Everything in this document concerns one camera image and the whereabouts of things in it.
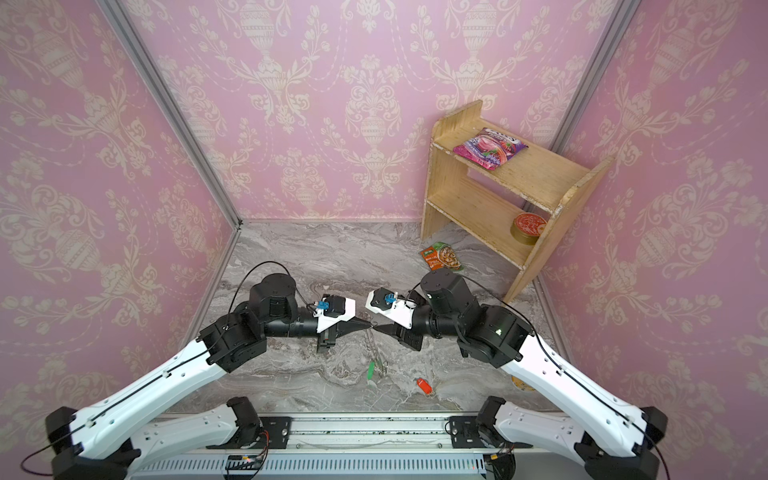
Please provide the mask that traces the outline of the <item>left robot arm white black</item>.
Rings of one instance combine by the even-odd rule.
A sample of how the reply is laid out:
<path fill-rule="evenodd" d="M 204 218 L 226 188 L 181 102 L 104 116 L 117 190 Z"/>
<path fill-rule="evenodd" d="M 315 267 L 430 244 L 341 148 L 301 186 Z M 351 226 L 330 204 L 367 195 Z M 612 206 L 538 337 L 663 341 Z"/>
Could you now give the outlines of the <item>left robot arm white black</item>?
<path fill-rule="evenodd" d="M 61 407 L 45 419 L 50 479 L 125 479 L 141 467 L 200 448 L 270 447 L 269 432 L 246 397 L 188 420 L 156 417 L 264 354 L 271 338 L 314 338 L 320 353 L 371 328 L 351 298 L 326 294 L 301 305 L 294 278 L 273 273 L 170 359 L 119 392 L 82 409 Z"/>

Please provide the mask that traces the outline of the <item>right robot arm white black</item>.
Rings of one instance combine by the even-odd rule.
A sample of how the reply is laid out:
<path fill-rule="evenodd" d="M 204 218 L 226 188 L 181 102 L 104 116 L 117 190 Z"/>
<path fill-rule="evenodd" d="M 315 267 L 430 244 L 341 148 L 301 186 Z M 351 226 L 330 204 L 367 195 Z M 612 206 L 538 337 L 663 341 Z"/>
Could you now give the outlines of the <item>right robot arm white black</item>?
<path fill-rule="evenodd" d="M 371 291 L 366 308 L 387 318 L 377 331 L 412 350 L 425 337 L 453 337 L 465 358 L 531 386 L 557 414 L 488 397 L 475 424 L 493 447 L 526 444 L 567 458 L 593 479 L 654 479 L 671 474 L 660 450 L 668 417 L 610 393 L 560 356 L 527 317 L 503 300 L 481 303 L 473 280 L 450 269 L 427 273 L 406 293 Z"/>

